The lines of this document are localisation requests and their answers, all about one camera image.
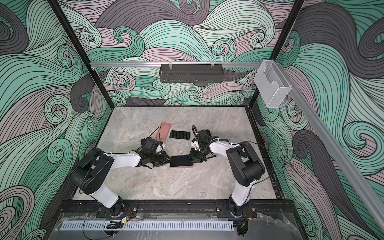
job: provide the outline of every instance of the perforated metal panel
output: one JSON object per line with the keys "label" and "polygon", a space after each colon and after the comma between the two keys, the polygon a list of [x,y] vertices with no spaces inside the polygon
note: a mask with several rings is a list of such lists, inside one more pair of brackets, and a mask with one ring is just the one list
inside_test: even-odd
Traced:
{"label": "perforated metal panel", "polygon": [[[86,221],[84,224],[84,231],[86,230],[110,230],[106,226],[110,221]],[[61,226],[62,230],[82,230],[84,221],[68,220],[64,221]],[[133,221],[124,224],[121,229],[115,230],[206,230],[206,231],[233,231],[232,221],[219,221],[219,220],[144,220]]]}

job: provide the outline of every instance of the gray marble surface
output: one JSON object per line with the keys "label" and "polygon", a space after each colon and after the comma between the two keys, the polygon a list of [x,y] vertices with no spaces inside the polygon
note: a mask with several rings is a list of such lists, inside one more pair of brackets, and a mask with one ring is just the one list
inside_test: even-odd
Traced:
{"label": "gray marble surface", "polygon": [[[140,147],[140,139],[149,136],[162,122],[171,123],[171,130],[209,129],[213,136],[231,142],[255,141],[243,107],[155,107],[115,108],[98,143],[105,152],[126,152]],[[169,156],[189,154],[190,140],[170,139],[164,150]],[[262,159],[258,147],[253,144]],[[268,176],[266,172],[261,179]],[[192,168],[171,168],[169,164],[149,169],[124,167],[111,170],[106,184],[123,199],[228,199],[235,187],[228,159],[218,155]],[[256,184],[252,199],[275,199],[269,179]],[[77,191],[74,200],[92,199]]]}

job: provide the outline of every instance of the black smartphone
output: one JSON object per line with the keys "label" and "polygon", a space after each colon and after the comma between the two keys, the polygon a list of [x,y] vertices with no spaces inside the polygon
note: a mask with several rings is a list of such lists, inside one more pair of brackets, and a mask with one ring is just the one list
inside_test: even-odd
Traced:
{"label": "black smartphone", "polygon": [[169,138],[176,138],[176,139],[185,139],[189,140],[191,136],[191,132],[184,132],[184,131],[175,131],[172,130],[170,132]]}
{"label": "black smartphone", "polygon": [[170,157],[170,167],[192,167],[193,162],[189,155],[178,155]]}

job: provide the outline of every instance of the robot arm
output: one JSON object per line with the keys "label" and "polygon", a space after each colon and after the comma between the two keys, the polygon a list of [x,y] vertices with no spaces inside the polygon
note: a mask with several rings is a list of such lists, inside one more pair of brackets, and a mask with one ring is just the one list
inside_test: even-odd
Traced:
{"label": "robot arm", "polygon": [[192,140],[191,155],[198,161],[205,161],[208,154],[220,154],[228,158],[232,173],[236,179],[235,189],[230,196],[233,203],[232,212],[240,212],[241,206],[249,201],[252,186],[255,185],[265,173],[265,167],[248,141],[238,144],[230,143],[227,139],[212,137],[209,130],[195,132]]}
{"label": "robot arm", "polygon": [[[232,173],[237,181],[230,196],[231,212],[239,214],[242,206],[249,200],[251,188],[260,180],[265,168],[249,142],[230,143],[226,139],[212,137],[209,130],[195,133],[190,156],[194,162],[206,161],[208,154],[220,154],[228,158]],[[142,146],[127,153],[106,153],[99,148],[92,149],[79,161],[79,165],[70,174],[70,179],[85,194],[102,203],[106,211],[118,217],[124,209],[122,199],[104,182],[111,169],[119,167],[162,166],[170,162],[169,156],[162,151],[164,144],[150,137],[141,140]]]}
{"label": "robot arm", "polygon": [[162,151],[164,143],[147,137],[141,140],[141,144],[138,150],[127,153],[106,153],[99,148],[92,149],[70,174],[71,181],[105,206],[111,216],[120,216],[124,205],[122,199],[104,182],[108,172],[119,167],[139,167],[147,163],[161,166],[169,163],[169,156]]}

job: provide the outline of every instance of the wave pattern wallpaper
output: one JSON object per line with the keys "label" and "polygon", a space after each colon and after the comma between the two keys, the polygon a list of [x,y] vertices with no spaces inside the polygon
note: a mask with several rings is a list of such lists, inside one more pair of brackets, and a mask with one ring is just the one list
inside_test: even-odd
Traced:
{"label": "wave pattern wallpaper", "polygon": [[[278,61],[384,200],[384,1],[327,0],[297,17]],[[309,239],[384,239],[294,99],[256,114]]]}
{"label": "wave pattern wallpaper", "polygon": [[[59,0],[91,61],[269,59],[294,1]],[[321,2],[308,0],[307,5]],[[159,68],[99,68],[115,105],[248,105],[257,69],[222,83],[161,83]]]}
{"label": "wave pattern wallpaper", "polygon": [[0,238],[42,239],[111,109],[46,0],[0,0]]}

